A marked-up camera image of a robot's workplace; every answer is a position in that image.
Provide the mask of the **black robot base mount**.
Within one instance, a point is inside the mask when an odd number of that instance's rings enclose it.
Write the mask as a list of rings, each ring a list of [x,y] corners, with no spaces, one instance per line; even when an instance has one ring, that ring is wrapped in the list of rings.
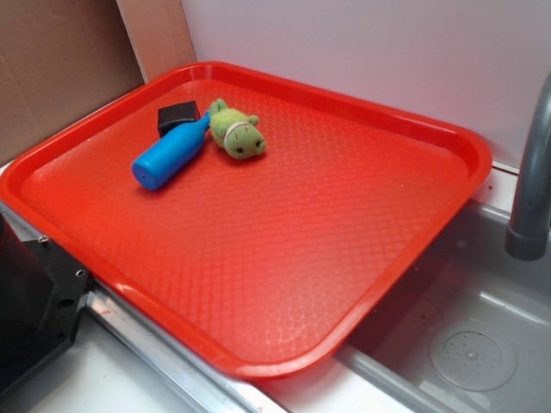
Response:
[[[90,271],[53,240],[22,241],[1,218],[1,397],[75,341]]]

